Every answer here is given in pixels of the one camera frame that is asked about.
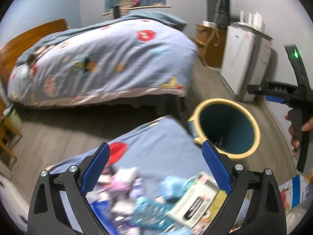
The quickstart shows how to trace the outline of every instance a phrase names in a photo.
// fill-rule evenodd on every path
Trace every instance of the wall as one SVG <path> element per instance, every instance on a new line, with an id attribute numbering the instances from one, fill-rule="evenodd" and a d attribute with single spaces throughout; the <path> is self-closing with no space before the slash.
<path id="1" fill-rule="evenodd" d="M 104 0 L 79 0 L 80 14 L 82 18 L 82 25 L 89 26 L 109 20 L 108 16 L 101 16 L 104 12 Z M 195 24 L 201 23 L 202 11 L 205 10 L 205 0 L 167 0 L 167 5 L 171 8 L 155 8 L 147 10 L 164 11 L 181 17 L 188 23 L 184 33 L 188 37 L 195 36 Z"/>
<path id="2" fill-rule="evenodd" d="M 79 0 L 14 0 L 0 22 L 0 46 L 36 26 L 65 18 L 80 28 Z"/>
<path id="3" fill-rule="evenodd" d="M 259 12 L 265 22 L 265 32 L 273 38 L 268 78 L 296 85 L 296 78 L 288 60 L 284 45 L 295 43 L 306 66 L 311 87 L 313 87 L 313 23 L 299 0 L 231 0 L 231 17 L 239 18 L 240 10 L 245 15 Z M 280 122 L 288 139 L 290 122 L 284 120 L 289 108 L 282 104 L 269 106 Z"/>

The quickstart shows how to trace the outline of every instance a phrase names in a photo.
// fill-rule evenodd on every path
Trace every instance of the wooden cabinet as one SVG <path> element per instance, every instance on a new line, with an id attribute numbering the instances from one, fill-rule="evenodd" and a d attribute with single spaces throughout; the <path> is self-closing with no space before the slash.
<path id="1" fill-rule="evenodd" d="M 196 28 L 195 41 L 203 65 L 205 65 L 205 61 L 210 67 L 221 68 L 226 41 L 226 30 L 217 28 L 217 30 L 213 31 L 214 28 L 202 25 L 196 25 Z"/>
<path id="2" fill-rule="evenodd" d="M 0 99 L 0 115 L 1 115 L 1 116 L 2 116 L 2 114 L 3 114 L 4 110 L 5 110 L 5 108 L 6 108 L 6 106 L 5 106 L 4 102 L 3 102 L 3 100 Z"/>

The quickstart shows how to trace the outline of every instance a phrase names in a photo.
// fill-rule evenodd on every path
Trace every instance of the hand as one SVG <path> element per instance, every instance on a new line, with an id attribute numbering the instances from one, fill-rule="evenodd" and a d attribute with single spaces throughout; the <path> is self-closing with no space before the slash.
<path id="1" fill-rule="evenodd" d="M 285 119 L 290 121 L 290 118 L 288 115 L 285 116 Z M 313 117 L 311 117 L 309 119 L 309 121 L 307 121 L 301 128 L 301 131 L 303 131 L 303 132 L 307 132 L 307 131 L 311 131 L 311 130 L 313 130 Z M 297 156 L 297 148 L 299 147 L 300 142 L 295 137 L 295 129 L 293 128 L 292 125 L 289 126 L 288 131 L 289 131 L 290 136 L 292 137 L 290 143 L 294 147 L 294 149 L 292 151 L 292 156 L 296 157 Z"/>

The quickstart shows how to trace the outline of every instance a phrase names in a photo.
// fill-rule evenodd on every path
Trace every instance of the colorful items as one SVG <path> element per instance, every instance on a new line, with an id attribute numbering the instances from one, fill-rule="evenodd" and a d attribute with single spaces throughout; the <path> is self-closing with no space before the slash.
<path id="1" fill-rule="evenodd" d="M 161 183 L 161 193 L 166 201 L 176 202 L 184 194 L 183 186 L 187 179 L 175 176 L 166 177 Z"/>
<path id="2" fill-rule="evenodd" d="M 133 199 L 126 199 L 122 201 L 118 201 L 115 203 L 111 212 L 117 214 L 119 216 L 131 216 L 134 213 L 135 209 L 135 200 Z"/>
<path id="3" fill-rule="evenodd" d="M 110 197 L 107 194 L 89 192 L 86 195 L 91 209 L 96 214 L 99 221 L 107 229 L 110 235 L 121 235 L 119 230 L 110 220 Z"/>
<path id="4" fill-rule="evenodd" d="M 279 190 L 286 213 L 313 195 L 313 185 L 302 175 L 297 175 L 282 184 Z"/>
<path id="5" fill-rule="evenodd" d="M 112 177 L 110 183 L 104 184 L 102 189 L 110 193 L 112 197 L 116 197 L 129 192 L 130 186 Z"/>
<path id="6" fill-rule="evenodd" d="M 115 181 L 120 181 L 122 183 L 125 183 L 126 185 L 131 185 L 138 175 L 138 169 L 136 167 L 131 169 L 124 169 L 120 168 L 113 176 L 113 179 Z"/>
<path id="7" fill-rule="evenodd" d="M 167 216 L 172 204 L 162 204 L 146 197 L 137 199 L 132 224 L 151 230 L 165 230 L 174 224 L 174 220 Z"/>
<path id="8" fill-rule="evenodd" d="M 140 228 L 139 227 L 130 227 L 127 223 L 118 226 L 118 230 L 123 235 L 140 235 Z"/>
<path id="9" fill-rule="evenodd" d="M 178 223 L 193 228 L 217 195 L 219 188 L 209 181 L 209 176 L 201 173 L 201 177 L 187 190 L 167 215 Z"/>
<path id="10" fill-rule="evenodd" d="M 142 178 L 138 178 L 133 184 L 133 189 L 129 192 L 129 197 L 131 199 L 137 199 L 141 196 L 143 196 L 143 182 Z"/>

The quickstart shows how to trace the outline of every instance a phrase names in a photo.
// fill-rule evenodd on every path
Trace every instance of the blue comforter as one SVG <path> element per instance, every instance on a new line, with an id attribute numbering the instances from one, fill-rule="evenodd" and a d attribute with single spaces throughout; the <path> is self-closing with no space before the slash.
<path id="1" fill-rule="evenodd" d="M 137 14 L 49 35 L 18 60 L 8 97 L 24 105 L 48 107 L 144 95 L 184 97 L 197 49 L 171 24 L 184 26 L 164 13 L 157 18 Z M 56 46 L 33 67 L 21 64 L 36 48 L 52 44 Z"/>

